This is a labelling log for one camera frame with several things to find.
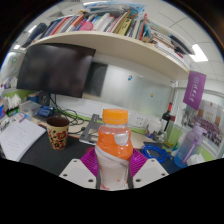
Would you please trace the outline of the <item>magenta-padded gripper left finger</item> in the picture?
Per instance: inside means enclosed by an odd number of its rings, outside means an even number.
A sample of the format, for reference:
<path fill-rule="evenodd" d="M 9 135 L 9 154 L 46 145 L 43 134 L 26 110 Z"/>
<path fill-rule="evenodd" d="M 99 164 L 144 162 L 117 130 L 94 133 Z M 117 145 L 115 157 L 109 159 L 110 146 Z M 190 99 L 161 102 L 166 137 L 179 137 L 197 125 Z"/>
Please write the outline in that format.
<path fill-rule="evenodd" d="M 74 158 L 68 163 L 60 177 L 80 187 L 96 189 L 99 185 L 98 171 L 95 148 L 89 147 L 80 159 Z"/>

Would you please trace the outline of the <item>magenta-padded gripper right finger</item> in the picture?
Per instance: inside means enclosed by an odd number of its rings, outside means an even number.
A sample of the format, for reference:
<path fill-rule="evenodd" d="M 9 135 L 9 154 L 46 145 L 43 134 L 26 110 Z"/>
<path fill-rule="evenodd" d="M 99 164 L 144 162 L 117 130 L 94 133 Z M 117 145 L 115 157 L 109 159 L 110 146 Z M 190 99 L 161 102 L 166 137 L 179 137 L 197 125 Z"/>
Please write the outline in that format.
<path fill-rule="evenodd" d="M 129 189 L 146 186 L 166 176 L 168 172 L 155 158 L 148 159 L 139 150 L 133 150 L 129 160 Z"/>

